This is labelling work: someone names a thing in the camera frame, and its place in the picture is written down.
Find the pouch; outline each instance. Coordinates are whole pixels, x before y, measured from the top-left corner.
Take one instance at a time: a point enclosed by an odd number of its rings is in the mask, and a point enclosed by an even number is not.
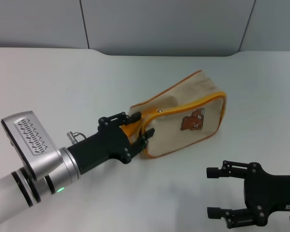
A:
[[[134,105],[129,115],[140,111],[139,122],[123,126],[131,140],[150,128],[154,136],[143,153],[157,158],[211,137],[225,113],[226,93],[197,71],[155,97]]]

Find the table surface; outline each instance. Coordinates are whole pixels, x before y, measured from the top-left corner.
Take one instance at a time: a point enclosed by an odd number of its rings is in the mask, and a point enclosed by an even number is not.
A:
[[[290,52],[230,57],[120,57],[94,50],[0,48],[0,120],[33,110],[58,147],[68,131],[92,135],[97,120],[128,111],[202,69],[227,92],[227,111],[212,138],[159,159],[109,160],[0,225],[0,232],[226,232],[206,208],[245,208],[243,181],[207,179],[223,160],[259,162],[290,174]],[[0,178],[22,163],[0,124]],[[290,232],[289,212],[266,227]]]

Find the cartoon bear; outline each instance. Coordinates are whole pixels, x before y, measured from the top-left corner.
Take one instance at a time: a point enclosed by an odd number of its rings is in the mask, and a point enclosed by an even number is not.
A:
[[[181,131],[191,130],[199,131],[202,130],[204,121],[204,108],[199,108],[193,111],[191,116],[186,116],[183,118]]]

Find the ventilation grille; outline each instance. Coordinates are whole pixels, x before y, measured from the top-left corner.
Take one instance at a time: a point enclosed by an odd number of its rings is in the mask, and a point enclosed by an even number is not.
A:
[[[39,155],[47,150],[48,144],[43,140],[38,127],[29,118],[20,119],[16,122],[16,126],[34,155]]]

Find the black ring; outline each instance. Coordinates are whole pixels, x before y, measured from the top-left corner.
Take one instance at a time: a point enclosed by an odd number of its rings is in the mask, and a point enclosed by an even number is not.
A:
[[[39,196],[39,193],[37,191],[37,189],[35,188],[32,180],[29,178],[29,175],[28,173],[26,172],[25,168],[20,168],[19,169],[22,173],[22,175],[24,176],[24,178],[27,180],[27,183],[32,191],[32,195],[34,197],[34,199],[36,200],[37,203],[40,203],[41,202],[41,198]]]
[[[49,175],[45,176],[45,180],[49,186],[49,189],[50,189],[50,192],[52,193],[52,195],[55,194],[56,193],[55,187],[54,187],[54,184],[53,184],[51,178],[49,177]]]
[[[20,180],[19,176],[17,175],[17,173],[16,173],[16,172],[12,172],[11,174],[12,174],[12,176],[14,177],[14,179],[15,179],[15,181],[16,181],[16,183],[17,183],[19,189],[20,189],[20,191],[21,191],[22,194],[24,195],[24,197],[25,197],[25,199],[26,199],[26,202],[27,202],[28,206],[29,206],[29,207],[33,206],[32,200],[30,199],[30,196],[29,196],[29,194],[27,193],[26,188],[25,188],[25,186],[23,185],[23,182],[21,182],[21,180]]]

